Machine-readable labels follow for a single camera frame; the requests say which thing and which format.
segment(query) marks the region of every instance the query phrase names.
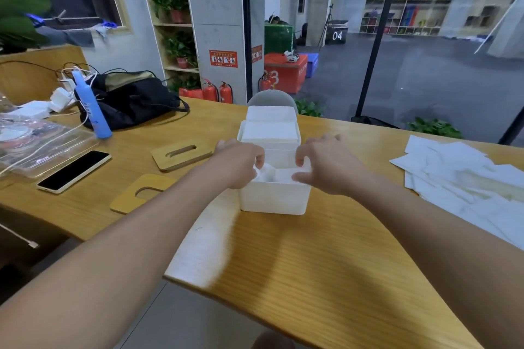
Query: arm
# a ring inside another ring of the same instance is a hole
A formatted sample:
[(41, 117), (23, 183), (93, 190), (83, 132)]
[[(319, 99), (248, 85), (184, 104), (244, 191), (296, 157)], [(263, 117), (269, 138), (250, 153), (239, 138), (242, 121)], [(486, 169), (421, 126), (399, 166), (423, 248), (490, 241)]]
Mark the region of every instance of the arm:
[(393, 234), (455, 315), (486, 349), (524, 341), (524, 252), (367, 170), (340, 137), (297, 150), (311, 173), (293, 179), (352, 197)]
[(251, 181), (264, 150), (220, 142), (206, 163), (81, 244), (0, 306), (3, 348), (112, 348), (200, 213)]

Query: black phone screen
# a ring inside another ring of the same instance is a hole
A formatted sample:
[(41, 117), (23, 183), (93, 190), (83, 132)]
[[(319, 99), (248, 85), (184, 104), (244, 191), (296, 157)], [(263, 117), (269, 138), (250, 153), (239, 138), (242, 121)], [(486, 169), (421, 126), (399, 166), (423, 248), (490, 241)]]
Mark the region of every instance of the black phone screen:
[(99, 151), (87, 152), (85, 155), (61, 168), (56, 173), (49, 175), (49, 177), (39, 182), (38, 186), (49, 190), (59, 190), (68, 182), (74, 180), (86, 170), (89, 170), (96, 163), (108, 157), (108, 155), (108, 153)]

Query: green box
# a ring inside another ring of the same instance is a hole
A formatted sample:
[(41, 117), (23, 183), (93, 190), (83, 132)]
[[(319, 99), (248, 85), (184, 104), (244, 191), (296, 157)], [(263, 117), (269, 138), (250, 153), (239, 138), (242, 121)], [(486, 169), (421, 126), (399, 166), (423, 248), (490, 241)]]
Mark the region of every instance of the green box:
[(265, 24), (264, 54), (284, 54), (293, 48), (294, 27), (292, 25)]

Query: gray chair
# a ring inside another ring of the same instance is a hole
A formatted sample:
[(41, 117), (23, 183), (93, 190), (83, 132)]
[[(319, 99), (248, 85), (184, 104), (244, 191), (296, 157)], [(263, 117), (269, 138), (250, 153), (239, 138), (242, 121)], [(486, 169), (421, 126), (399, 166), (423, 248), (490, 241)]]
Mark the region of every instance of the gray chair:
[(297, 104), (293, 100), (293, 97), (280, 90), (264, 90), (258, 92), (253, 95), (253, 98), (247, 103), (249, 107), (253, 105), (262, 107), (293, 107), (295, 113), (298, 113)]

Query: forearm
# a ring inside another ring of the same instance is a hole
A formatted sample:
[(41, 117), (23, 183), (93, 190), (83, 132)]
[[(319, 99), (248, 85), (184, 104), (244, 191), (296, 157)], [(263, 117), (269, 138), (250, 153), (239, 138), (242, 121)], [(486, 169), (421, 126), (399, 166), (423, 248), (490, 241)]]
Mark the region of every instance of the forearm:
[(0, 307), (2, 347), (113, 347), (194, 221), (225, 189), (208, 167), (209, 162), (194, 168), (163, 194), (57, 261)]
[(522, 344), (524, 252), (381, 176), (351, 192), (486, 349)]

